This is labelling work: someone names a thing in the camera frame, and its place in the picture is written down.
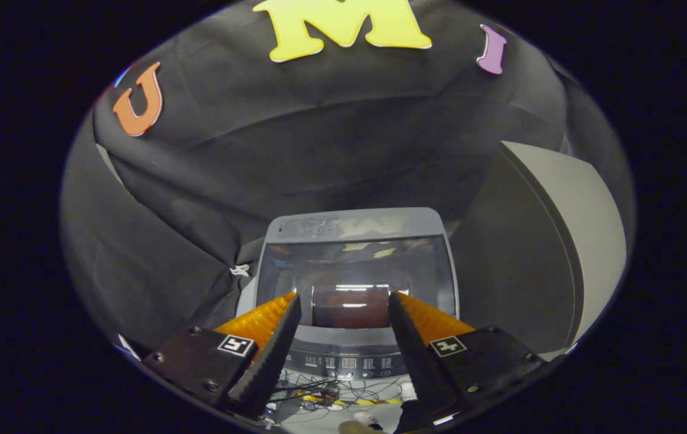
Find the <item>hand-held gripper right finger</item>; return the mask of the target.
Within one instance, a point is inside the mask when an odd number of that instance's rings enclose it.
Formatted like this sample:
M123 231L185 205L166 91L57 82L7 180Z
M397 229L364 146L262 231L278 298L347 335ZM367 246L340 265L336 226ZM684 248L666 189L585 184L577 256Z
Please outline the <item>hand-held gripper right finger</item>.
M404 293L388 316L418 401L433 421L477 417L538 379L547 363L505 330L473 328Z

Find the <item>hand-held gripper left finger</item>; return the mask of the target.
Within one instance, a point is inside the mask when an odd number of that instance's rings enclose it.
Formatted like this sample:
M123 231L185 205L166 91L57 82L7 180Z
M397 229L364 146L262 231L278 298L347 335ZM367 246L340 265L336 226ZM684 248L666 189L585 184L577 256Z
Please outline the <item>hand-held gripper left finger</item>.
M142 362L187 398L257 420L274 395L300 319L300 298L289 292L217 328L189 327Z

